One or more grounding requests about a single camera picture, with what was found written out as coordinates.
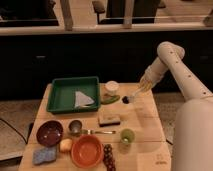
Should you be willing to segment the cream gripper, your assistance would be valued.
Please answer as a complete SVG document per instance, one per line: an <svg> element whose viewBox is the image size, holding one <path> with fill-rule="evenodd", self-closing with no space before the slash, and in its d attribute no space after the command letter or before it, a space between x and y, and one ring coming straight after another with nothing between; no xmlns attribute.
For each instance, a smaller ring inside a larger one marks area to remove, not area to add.
<svg viewBox="0 0 213 171"><path fill-rule="evenodd" d="M150 65L141 78L141 84L139 84L139 92L148 92L159 83L164 76L164 68L161 65Z"/></svg>

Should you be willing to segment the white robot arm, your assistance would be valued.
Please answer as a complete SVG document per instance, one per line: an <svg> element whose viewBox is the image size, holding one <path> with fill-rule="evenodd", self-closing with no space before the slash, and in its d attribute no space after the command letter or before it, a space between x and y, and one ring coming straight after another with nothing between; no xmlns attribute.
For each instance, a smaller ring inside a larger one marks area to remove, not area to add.
<svg viewBox="0 0 213 171"><path fill-rule="evenodd" d="M175 119L171 171L213 171L213 92L183 63L184 55L181 46L161 42L139 86L148 91L171 72L185 99Z"/></svg>

